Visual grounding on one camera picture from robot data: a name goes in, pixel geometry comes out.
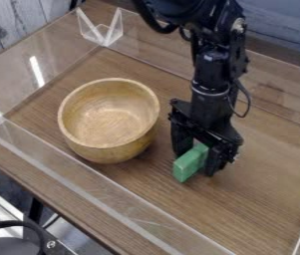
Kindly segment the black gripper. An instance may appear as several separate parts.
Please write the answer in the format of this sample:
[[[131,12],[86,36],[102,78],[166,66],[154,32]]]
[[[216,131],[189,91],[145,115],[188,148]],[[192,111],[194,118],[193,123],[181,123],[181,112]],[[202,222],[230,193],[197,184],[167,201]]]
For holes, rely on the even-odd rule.
[[[181,157],[198,140],[209,147],[204,174],[208,177],[234,162],[244,138],[232,125],[236,100],[242,86],[238,81],[221,83],[218,87],[190,84],[190,101],[170,100],[170,140],[174,155]]]

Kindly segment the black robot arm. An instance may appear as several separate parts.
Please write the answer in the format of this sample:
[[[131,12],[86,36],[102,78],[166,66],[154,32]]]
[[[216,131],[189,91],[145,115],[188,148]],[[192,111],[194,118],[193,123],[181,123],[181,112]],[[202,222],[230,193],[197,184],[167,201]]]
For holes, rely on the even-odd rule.
[[[238,96],[249,92],[240,82],[248,72],[246,22],[237,0],[133,0],[150,28],[177,32],[190,44],[194,67],[190,100],[170,101],[170,140],[174,155],[184,157],[198,141],[206,156],[200,171],[212,176],[234,162],[244,138],[232,118]]]

